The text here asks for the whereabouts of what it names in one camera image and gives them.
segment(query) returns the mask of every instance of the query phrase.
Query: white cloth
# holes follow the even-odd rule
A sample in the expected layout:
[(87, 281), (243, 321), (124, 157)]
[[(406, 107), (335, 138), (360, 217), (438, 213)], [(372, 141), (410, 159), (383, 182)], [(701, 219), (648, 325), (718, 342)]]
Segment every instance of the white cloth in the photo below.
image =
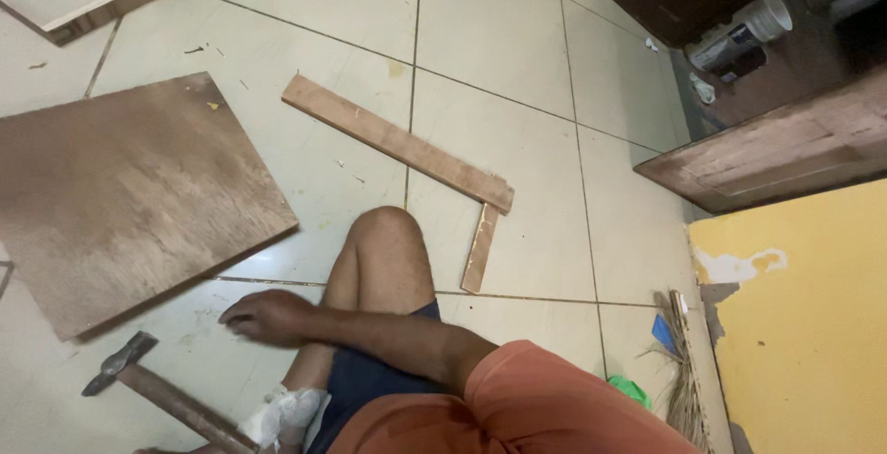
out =
[(281, 442), (301, 444), (305, 430), (326, 396), (325, 390), (299, 388), (291, 392), (278, 384), (265, 397), (265, 403), (240, 424), (240, 431), (261, 448), (272, 444), (279, 447)]

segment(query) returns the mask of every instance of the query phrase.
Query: hand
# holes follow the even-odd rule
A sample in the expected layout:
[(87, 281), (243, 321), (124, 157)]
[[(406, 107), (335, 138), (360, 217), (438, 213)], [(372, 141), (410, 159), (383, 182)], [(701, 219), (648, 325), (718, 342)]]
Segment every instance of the hand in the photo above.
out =
[(305, 324), (317, 307), (284, 290), (248, 294), (219, 317), (232, 332), (274, 346), (301, 346)]

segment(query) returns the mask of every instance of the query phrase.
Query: yellow wall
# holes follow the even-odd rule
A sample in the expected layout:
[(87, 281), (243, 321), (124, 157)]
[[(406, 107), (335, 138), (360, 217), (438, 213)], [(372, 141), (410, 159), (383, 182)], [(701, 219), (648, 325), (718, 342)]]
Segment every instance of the yellow wall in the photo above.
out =
[(689, 234), (700, 282), (741, 280), (715, 355), (754, 452), (887, 453), (887, 180)]

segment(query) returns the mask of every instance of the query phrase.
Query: bare leg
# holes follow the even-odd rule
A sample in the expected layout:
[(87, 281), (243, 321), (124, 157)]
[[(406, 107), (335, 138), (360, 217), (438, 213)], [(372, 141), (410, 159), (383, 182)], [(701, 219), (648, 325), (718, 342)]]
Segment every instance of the bare leg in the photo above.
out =
[[(360, 215), (351, 225), (320, 305), (410, 314), (434, 300), (431, 266), (419, 224), (408, 212), (383, 206)], [(288, 390), (326, 390), (335, 350), (321, 343), (302, 347), (281, 384)], [(297, 454), (300, 448), (282, 445), (280, 452)], [(224, 452), (205, 445), (191, 454)]]

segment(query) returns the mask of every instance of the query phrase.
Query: white bucket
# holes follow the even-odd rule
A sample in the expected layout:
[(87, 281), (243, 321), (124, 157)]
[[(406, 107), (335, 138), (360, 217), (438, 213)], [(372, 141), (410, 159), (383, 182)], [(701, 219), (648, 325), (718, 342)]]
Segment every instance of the white bucket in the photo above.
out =
[(791, 16), (782, 0), (755, 0), (733, 15), (730, 24), (707, 31), (698, 44), (685, 48), (696, 68), (709, 71), (729, 63), (791, 30)]

